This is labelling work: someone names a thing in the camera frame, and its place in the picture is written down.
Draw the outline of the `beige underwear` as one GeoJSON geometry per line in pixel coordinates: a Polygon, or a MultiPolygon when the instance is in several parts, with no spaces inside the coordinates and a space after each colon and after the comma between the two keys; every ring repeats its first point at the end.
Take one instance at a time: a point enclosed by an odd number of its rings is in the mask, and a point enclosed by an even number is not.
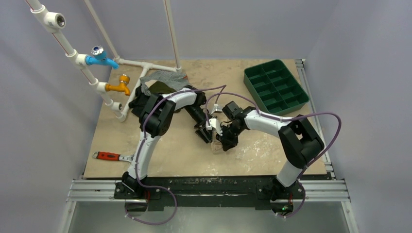
{"type": "Polygon", "coordinates": [[[212,147],[213,152],[223,150],[222,149],[222,144],[216,139],[216,135],[217,134],[215,133],[215,131],[212,131],[213,139],[212,139],[212,142],[211,142],[211,147],[212,147]]]}

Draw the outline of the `striped grey underwear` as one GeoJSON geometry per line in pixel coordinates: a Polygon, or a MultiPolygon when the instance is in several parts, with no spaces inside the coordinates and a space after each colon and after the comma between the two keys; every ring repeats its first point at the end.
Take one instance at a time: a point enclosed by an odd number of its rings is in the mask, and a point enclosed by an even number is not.
{"type": "Polygon", "coordinates": [[[172,71],[163,71],[157,70],[153,73],[146,75],[139,79],[141,82],[141,91],[146,96],[151,95],[151,91],[149,90],[155,84],[152,84],[150,87],[146,84],[147,82],[155,81],[161,82],[169,89],[176,91],[182,90],[184,87],[191,85],[188,81],[187,75],[185,73],[177,73],[172,71]]]}

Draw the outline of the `green compartment tray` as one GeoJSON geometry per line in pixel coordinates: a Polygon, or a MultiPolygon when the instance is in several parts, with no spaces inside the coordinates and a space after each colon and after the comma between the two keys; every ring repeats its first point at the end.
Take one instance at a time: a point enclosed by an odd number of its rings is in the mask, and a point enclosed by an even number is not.
{"type": "Polygon", "coordinates": [[[298,111],[310,100],[279,59],[246,68],[243,83],[259,109],[273,115],[285,116],[298,111]]]}

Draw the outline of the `black underwear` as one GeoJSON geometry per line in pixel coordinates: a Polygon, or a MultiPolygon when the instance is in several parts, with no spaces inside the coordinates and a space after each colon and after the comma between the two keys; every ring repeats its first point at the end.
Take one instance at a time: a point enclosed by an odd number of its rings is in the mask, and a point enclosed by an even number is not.
{"type": "Polygon", "coordinates": [[[149,88],[145,91],[142,90],[143,86],[139,86],[135,89],[135,97],[132,101],[129,102],[128,106],[131,109],[131,113],[137,117],[140,117],[146,103],[148,102],[151,92],[149,88]]]}

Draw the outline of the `dark green underwear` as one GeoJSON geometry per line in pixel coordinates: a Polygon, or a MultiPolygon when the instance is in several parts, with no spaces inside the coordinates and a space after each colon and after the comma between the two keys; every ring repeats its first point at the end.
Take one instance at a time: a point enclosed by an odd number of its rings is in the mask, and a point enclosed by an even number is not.
{"type": "Polygon", "coordinates": [[[168,85],[166,85],[163,82],[160,81],[156,81],[154,82],[149,88],[148,90],[150,91],[150,93],[156,93],[156,94],[171,94],[173,92],[176,92],[175,89],[169,87],[168,85]]]}

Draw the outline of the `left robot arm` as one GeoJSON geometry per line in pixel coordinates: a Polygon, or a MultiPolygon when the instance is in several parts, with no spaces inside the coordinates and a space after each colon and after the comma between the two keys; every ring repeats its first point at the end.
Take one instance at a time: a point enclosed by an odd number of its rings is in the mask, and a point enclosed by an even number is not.
{"type": "Polygon", "coordinates": [[[212,142],[212,132],[206,129],[206,117],[202,105],[206,103],[203,91],[187,85],[171,94],[151,94],[139,116],[140,139],[131,165],[124,172],[121,184],[134,199],[143,196],[143,180],[148,175],[148,165],[160,138],[168,131],[173,114],[185,109],[196,122],[195,133],[205,142],[212,142]]]}

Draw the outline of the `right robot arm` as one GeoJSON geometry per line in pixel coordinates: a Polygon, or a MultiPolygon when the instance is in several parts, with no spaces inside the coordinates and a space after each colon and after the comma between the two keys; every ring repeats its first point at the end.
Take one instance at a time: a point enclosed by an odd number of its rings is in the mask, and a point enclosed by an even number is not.
{"type": "Polygon", "coordinates": [[[233,101],[223,107],[223,113],[229,119],[229,124],[220,127],[216,139],[224,151],[237,146],[238,137],[245,130],[260,131],[280,140],[287,159],[273,184],[273,192],[280,198],[291,193],[292,185],[301,172],[325,148],[324,142],[306,118],[294,120],[265,114],[252,106],[242,109],[233,101]]]}

